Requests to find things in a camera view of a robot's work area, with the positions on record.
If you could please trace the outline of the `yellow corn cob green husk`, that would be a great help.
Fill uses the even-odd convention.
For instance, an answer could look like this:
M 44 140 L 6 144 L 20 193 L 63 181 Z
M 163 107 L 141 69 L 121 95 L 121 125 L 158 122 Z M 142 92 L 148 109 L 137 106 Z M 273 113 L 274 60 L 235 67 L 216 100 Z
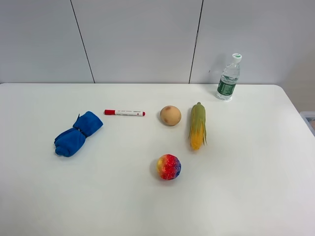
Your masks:
M 197 102 L 191 109 L 189 142 L 192 150 L 199 150 L 207 143 L 206 111 L 205 107 Z

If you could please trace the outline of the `clear plastic water bottle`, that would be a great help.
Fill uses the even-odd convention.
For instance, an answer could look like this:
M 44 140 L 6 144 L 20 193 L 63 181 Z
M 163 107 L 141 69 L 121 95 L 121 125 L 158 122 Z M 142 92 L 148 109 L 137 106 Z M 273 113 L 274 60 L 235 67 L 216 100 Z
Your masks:
M 228 101 L 232 98 L 235 86 L 240 77 L 240 62 L 242 55 L 234 53 L 232 60 L 221 74 L 221 78 L 217 88 L 217 98 Z

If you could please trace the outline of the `rainbow coloured ball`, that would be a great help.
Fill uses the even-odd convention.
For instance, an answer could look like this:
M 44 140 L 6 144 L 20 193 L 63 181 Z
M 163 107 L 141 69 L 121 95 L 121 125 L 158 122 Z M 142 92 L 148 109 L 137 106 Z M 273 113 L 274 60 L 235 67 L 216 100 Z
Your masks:
M 181 172 L 181 162 L 171 154 L 165 154 L 157 161 L 157 173 L 163 180 L 176 179 Z

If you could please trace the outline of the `blue rolled cloth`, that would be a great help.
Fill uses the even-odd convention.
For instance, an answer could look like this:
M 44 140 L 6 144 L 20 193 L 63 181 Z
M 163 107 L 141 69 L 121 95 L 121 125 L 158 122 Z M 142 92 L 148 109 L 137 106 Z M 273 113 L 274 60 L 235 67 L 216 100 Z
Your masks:
M 55 153 L 59 156 L 73 156 L 85 143 L 86 139 L 103 126 L 103 122 L 92 112 L 78 115 L 72 128 L 55 138 Z

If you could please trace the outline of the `tan round potato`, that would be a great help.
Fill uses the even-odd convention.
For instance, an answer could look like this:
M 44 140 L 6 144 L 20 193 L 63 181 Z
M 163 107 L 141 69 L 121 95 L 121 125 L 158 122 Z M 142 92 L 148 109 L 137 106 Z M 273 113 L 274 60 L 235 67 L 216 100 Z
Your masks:
M 182 114 L 180 110 L 175 106 L 165 106 L 160 111 L 160 119 L 161 121 L 168 126 L 177 125 L 182 118 Z

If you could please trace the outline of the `red white marker pen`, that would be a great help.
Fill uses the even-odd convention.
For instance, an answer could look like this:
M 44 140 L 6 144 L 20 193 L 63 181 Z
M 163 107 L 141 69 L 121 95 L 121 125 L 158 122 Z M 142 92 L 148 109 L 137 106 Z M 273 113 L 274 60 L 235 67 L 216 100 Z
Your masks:
M 120 115 L 120 116 L 138 116 L 138 117 L 144 117 L 145 112 L 144 111 L 126 111 L 126 110 L 104 110 L 104 114 L 107 116 L 111 115 Z

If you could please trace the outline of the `translucent plastic storage bin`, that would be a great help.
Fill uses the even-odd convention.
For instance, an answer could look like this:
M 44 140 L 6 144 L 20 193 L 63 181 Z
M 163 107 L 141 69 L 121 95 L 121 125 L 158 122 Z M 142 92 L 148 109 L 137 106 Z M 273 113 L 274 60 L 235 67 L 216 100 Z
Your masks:
M 300 116 L 303 119 L 303 121 L 307 124 L 309 130 L 315 136 L 315 111 L 300 112 Z

